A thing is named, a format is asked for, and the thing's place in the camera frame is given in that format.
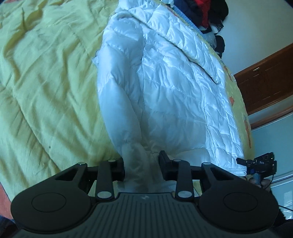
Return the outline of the right hand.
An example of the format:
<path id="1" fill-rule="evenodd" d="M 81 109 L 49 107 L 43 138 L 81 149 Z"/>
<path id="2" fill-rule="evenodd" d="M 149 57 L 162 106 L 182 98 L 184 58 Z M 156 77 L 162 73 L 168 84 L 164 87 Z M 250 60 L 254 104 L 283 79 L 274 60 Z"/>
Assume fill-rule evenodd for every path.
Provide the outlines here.
<path id="1" fill-rule="evenodd" d="M 269 193 L 271 193 L 271 180 L 270 179 L 263 179 L 261 182 L 257 183 L 256 179 L 254 179 L 253 177 L 251 178 L 247 178 L 246 176 L 240 176 L 241 179 L 254 184 L 255 186 L 268 191 Z"/>

